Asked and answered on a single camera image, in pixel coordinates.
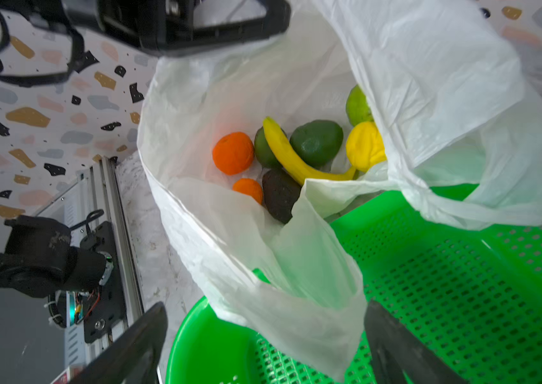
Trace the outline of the yellow banana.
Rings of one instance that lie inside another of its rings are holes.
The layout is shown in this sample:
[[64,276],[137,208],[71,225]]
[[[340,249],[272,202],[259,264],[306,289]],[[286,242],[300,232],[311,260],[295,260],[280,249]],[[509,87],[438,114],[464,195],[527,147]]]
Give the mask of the yellow banana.
[[272,153],[285,171],[301,186],[307,179],[322,179],[336,182],[351,181],[357,169],[351,167],[344,174],[331,174],[309,166],[290,145],[281,127],[272,118],[263,121],[264,136]]

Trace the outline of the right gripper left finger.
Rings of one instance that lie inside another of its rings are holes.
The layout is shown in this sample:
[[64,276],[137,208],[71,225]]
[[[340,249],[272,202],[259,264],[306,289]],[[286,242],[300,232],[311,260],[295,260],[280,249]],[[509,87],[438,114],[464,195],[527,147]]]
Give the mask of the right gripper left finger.
[[159,383],[167,329],[165,305],[157,302],[71,382]]

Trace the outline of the white plastic bag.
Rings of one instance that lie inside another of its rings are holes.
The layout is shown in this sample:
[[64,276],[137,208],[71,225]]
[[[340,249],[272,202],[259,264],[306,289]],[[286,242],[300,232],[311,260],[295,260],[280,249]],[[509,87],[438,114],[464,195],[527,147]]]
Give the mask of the white plastic bag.
[[203,294],[167,382],[542,383],[542,46],[521,12],[294,1],[271,43],[160,59],[137,144]]

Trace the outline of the green avocado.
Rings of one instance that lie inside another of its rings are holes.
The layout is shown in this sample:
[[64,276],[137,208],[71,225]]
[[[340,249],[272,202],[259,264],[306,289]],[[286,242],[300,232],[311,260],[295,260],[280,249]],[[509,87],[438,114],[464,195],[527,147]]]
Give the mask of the green avocado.
[[330,120],[314,120],[293,131],[289,142],[309,166],[320,168],[339,153],[344,140],[341,126]]
[[260,163],[263,168],[267,168],[267,169],[282,168],[282,165],[277,160],[269,144],[267,143],[266,137],[264,135],[263,127],[261,127],[255,135],[254,152],[255,152],[258,163]]

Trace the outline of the dark brown avocado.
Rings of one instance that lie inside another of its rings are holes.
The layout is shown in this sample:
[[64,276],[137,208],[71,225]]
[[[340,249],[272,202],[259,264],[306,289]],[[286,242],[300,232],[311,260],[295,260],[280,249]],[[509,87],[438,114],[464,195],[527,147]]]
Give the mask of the dark brown avocado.
[[301,185],[280,169],[271,169],[262,178],[264,204],[269,214],[283,224],[293,217],[292,209],[301,194]]

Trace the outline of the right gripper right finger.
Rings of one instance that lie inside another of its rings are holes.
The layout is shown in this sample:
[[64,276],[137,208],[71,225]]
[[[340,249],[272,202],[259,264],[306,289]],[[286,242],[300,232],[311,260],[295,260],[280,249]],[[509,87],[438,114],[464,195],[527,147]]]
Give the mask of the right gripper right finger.
[[365,313],[371,367],[378,383],[466,383],[379,302]]

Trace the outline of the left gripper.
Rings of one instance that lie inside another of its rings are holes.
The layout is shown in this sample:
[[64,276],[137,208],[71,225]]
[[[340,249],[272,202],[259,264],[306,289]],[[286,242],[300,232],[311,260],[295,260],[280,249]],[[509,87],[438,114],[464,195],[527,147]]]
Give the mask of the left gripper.
[[194,25],[194,1],[61,1],[69,25],[155,56],[194,54],[271,38],[288,30],[287,1],[260,1],[265,15],[211,27]]

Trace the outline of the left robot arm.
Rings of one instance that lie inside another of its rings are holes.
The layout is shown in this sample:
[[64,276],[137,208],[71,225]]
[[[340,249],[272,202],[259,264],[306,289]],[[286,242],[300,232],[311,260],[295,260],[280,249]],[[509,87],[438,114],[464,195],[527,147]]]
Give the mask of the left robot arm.
[[[34,27],[66,35],[70,58],[63,72],[48,75],[7,75],[0,83],[24,88],[66,82],[87,68],[81,29],[95,31],[126,46],[155,56],[193,54],[234,43],[262,40],[288,29],[291,8],[286,1],[263,1],[261,16],[199,27],[195,1],[0,1],[0,53],[11,43],[3,14],[17,13]],[[10,236],[0,253],[0,288],[32,298],[58,291],[92,292],[100,296],[115,274],[114,257],[71,245],[72,230],[52,219],[18,216],[8,219]]]

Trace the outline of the yellow lemon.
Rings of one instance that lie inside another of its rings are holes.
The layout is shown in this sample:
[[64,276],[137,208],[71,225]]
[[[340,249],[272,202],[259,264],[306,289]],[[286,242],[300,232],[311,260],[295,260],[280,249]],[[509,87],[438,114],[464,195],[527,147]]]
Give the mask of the yellow lemon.
[[384,142],[376,123],[364,122],[352,129],[346,141],[346,155],[350,163],[364,173],[387,160]]

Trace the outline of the orange tangerine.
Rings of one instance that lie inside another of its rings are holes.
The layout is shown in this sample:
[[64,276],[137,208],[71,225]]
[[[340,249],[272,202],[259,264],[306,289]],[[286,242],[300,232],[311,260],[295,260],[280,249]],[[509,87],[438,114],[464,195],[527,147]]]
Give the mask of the orange tangerine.
[[216,168],[233,176],[246,171],[254,160],[254,145],[247,134],[235,132],[220,139],[213,148]]
[[262,186],[255,179],[239,179],[233,184],[232,190],[252,197],[260,205],[263,204],[264,191]]

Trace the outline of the green lime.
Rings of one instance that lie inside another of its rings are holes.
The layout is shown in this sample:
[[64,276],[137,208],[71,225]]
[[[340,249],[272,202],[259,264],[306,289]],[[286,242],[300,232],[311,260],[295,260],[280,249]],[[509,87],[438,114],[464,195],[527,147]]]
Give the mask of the green lime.
[[374,121],[373,114],[368,106],[367,98],[358,85],[351,89],[346,101],[345,109],[352,126]]

